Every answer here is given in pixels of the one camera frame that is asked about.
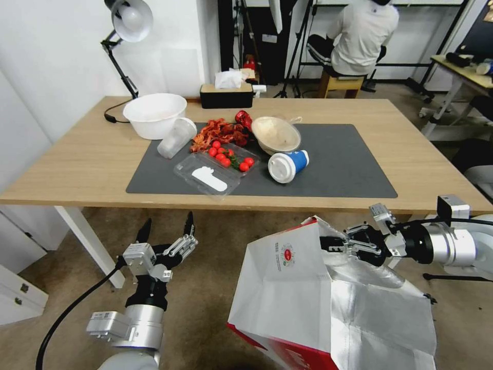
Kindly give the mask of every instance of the lamp shade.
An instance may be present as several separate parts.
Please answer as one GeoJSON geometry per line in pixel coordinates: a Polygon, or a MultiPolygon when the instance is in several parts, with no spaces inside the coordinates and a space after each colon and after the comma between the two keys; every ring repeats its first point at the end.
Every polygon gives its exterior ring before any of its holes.
{"type": "Polygon", "coordinates": [[[153,27],[153,13],[143,0],[105,0],[118,36],[128,42],[143,40],[153,27]]]}

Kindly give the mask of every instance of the white shirt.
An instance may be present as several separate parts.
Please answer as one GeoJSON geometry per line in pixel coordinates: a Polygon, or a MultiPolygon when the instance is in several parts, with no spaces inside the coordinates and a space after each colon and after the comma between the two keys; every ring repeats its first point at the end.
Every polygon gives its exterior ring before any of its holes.
{"type": "Polygon", "coordinates": [[[393,5],[358,0],[346,6],[331,24],[327,36],[340,40],[331,55],[334,70],[342,75],[367,75],[376,64],[380,48],[397,28],[399,13],[393,5]]]}

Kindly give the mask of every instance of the person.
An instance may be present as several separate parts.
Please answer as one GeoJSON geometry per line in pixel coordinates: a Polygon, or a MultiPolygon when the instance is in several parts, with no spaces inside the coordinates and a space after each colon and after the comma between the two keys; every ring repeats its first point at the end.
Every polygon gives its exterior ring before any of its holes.
{"type": "Polygon", "coordinates": [[[399,13],[390,0],[357,0],[342,10],[325,39],[310,35],[307,49],[332,76],[366,76],[385,56],[398,22],[399,13]]]}

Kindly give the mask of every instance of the gray table mat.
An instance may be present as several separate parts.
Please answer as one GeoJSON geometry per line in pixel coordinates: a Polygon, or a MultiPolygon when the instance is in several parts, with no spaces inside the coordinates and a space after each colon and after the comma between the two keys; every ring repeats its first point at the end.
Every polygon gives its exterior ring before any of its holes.
{"type": "MultiPolygon", "coordinates": [[[[241,180],[232,195],[397,198],[392,184],[376,162],[353,125],[299,124],[301,149],[310,164],[289,184],[274,181],[267,169],[269,155],[258,144],[245,148],[257,154],[261,163],[241,180]]],[[[126,189],[140,194],[200,194],[173,172],[189,155],[186,145],[173,159],[161,157],[159,140],[153,140],[126,189]]]]}

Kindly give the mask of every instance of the blue paper cup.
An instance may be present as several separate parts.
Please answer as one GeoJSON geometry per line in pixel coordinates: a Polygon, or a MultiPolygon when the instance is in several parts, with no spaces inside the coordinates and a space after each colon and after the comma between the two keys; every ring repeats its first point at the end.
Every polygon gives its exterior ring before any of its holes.
{"type": "Polygon", "coordinates": [[[280,183],[293,181],[298,172],[308,166],[310,158],[307,151],[276,153],[269,159],[269,173],[280,183]]]}
{"type": "Polygon", "coordinates": [[[493,62],[481,63],[477,66],[476,73],[479,75],[493,75],[493,62]]]}

